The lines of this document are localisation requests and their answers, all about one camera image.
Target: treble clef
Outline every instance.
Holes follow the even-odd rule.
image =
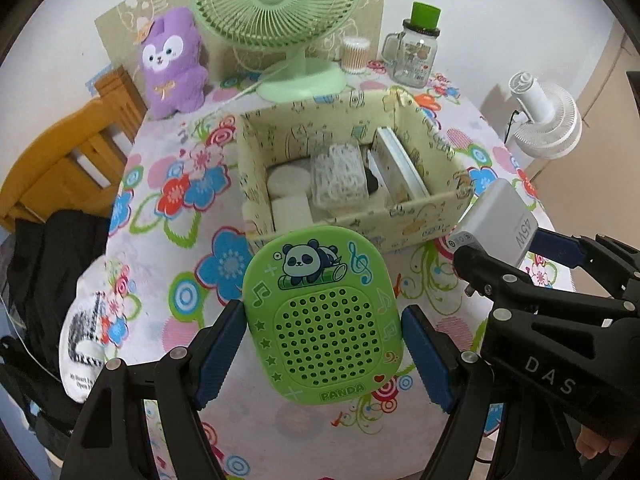
[[[369,257],[366,254],[358,254],[355,242],[349,242],[349,252],[351,253],[351,272],[363,274],[360,277],[360,282],[363,285],[369,285],[373,279],[373,274],[369,269]]]

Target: green fan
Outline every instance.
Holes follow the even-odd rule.
[[[258,358],[287,399],[353,399],[398,371],[396,297],[382,256],[363,236],[318,226],[279,237],[251,260],[242,290]]]
[[[233,46],[286,51],[286,60],[260,78],[257,92],[264,99],[301,101],[337,94],[346,86],[337,64],[305,57],[305,47],[340,27],[359,0],[191,1],[198,20]]]

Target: plush toy bow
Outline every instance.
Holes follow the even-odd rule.
[[[160,98],[160,100],[164,101],[164,98],[168,97],[169,92],[174,88],[175,88],[175,81],[168,81],[161,86],[156,86],[154,88],[154,92],[156,92],[156,94],[162,94],[162,97]]]

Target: tablecloth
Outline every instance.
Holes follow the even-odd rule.
[[[106,250],[109,307],[102,328],[109,358],[128,364],[159,359],[188,345],[230,300],[241,298],[251,254],[234,124],[242,112],[270,104],[255,93],[222,104],[256,79],[254,73],[239,74],[215,85],[197,112],[143,123]],[[347,91],[360,98],[391,84],[382,63],[372,61],[364,74],[348,76]],[[540,225],[552,228],[516,160],[445,75],[434,74],[427,88],[412,93],[464,160],[476,197],[496,178],[506,178]],[[384,257],[400,309],[419,304],[460,350],[478,349],[491,303],[477,294],[466,297],[444,240]],[[538,285],[572,290],[569,270],[544,258],[528,254],[522,268]],[[146,411],[160,475],[174,478],[158,407],[147,401]],[[497,427],[499,414],[492,407],[487,433]],[[248,335],[220,396],[200,417],[215,455],[235,480],[402,478],[425,467],[447,420],[430,401],[408,352],[396,377],[379,390],[354,401],[300,406],[270,387]]]

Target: fabric storage box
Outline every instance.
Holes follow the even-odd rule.
[[[238,168],[245,202],[246,238],[255,254],[284,233],[274,232],[267,192],[268,169],[349,138],[371,144],[379,126],[392,127],[422,177],[430,197],[324,222],[368,238],[381,252],[448,234],[471,202],[471,179],[455,150],[400,87],[352,91],[275,105],[242,115]]]

